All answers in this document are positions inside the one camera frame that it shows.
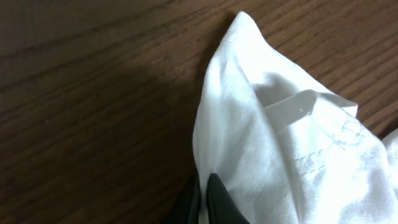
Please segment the white t-shirt with logo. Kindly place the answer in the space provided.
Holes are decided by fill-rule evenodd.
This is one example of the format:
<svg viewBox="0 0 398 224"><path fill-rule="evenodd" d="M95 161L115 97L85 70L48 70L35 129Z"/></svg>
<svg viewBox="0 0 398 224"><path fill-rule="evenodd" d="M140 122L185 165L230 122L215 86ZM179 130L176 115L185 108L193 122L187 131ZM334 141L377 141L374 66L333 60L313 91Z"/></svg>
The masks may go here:
<svg viewBox="0 0 398 224"><path fill-rule="evenodd" d="M273 49L239 12L201 93L193 154L250 223L396 223L397 136Z"/></svg>

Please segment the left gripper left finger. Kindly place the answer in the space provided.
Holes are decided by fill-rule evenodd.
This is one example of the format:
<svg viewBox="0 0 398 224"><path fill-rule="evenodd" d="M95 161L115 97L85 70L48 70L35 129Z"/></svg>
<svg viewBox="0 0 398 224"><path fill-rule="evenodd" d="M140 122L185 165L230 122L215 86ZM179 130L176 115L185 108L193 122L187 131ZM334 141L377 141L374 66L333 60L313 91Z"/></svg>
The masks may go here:
<svg viewBox="0 0 398 224"><path fill-rule="evenodd" d="M178 196L164 224L198 224L200 205L200 181L198 176L192 176Z"/></svg>

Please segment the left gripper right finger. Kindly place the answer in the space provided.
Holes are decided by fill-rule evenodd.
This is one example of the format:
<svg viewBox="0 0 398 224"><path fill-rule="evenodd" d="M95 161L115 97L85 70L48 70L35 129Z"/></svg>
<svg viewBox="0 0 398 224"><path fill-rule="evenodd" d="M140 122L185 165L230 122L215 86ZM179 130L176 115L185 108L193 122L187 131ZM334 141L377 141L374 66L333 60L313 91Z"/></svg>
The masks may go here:
<svg viewBox="0 0 398 224"><path fill-rule="evenodd" d="M216 173L211 173L208 179L206 205L209 224L249 224Z"/></svg>

